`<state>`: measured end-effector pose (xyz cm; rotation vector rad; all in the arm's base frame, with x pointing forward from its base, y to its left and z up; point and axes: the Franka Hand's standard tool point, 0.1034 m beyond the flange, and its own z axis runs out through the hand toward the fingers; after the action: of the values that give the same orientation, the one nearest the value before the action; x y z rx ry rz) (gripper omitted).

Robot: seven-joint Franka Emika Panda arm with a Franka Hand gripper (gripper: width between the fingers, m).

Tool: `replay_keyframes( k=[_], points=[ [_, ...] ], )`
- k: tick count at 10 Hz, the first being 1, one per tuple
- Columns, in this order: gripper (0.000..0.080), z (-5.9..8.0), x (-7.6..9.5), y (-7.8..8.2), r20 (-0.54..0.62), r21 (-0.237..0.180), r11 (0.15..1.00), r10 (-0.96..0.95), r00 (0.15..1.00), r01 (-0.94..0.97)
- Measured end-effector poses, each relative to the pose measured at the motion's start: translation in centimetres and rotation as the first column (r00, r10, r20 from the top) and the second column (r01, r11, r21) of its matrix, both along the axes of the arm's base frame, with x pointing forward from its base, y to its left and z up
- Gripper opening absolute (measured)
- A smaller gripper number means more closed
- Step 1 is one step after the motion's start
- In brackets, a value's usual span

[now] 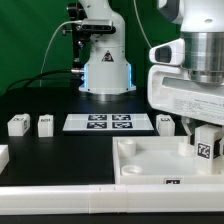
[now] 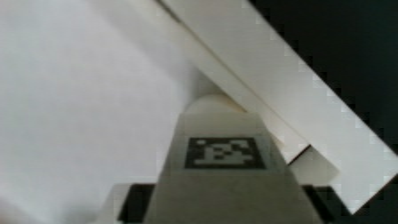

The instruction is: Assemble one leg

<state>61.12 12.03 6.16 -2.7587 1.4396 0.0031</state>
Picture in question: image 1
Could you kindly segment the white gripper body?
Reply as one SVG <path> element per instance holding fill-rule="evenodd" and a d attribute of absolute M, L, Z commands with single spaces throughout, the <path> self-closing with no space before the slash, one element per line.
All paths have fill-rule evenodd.
<path fill-rule="evenodd" d="M 154 65 L 148 73 L 147 97 L 154 109 L 224 125 L 224 83 L 197 83 L 182 68 Z"/>

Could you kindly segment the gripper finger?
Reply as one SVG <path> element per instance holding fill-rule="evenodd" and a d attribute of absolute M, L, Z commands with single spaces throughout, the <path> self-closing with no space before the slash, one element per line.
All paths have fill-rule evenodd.
<path fill-rule="evenodd" d="M 223 151 L 224 151 L 224 137 L 222 137 L 221 139 L 219 139 L 215 142 L 214 156 L 215 157 L 222 156 Z"/>
<path fill-rule="evenodd" d="M 187 136 L 189 137 L 189 143 L 193 145 L 195 141 L 195 128 L 196 128 L 195 121 L 188 117 L 182 117 L 181 123 Z"/>

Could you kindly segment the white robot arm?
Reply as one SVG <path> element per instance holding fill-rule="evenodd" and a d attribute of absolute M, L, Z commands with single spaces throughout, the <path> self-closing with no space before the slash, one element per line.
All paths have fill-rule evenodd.
<path fill-rule="evenodd" d="M 86 17 L 76 27 L 92 41 L 79 91 L 104 99 L 133 91 L 125 58 L 125 22 L 108 0 L 79 0 Z M 224 125 L 224 0 L 157 0 L 180 37 L 153 47 L 147 98 L 152 108 Z"/>

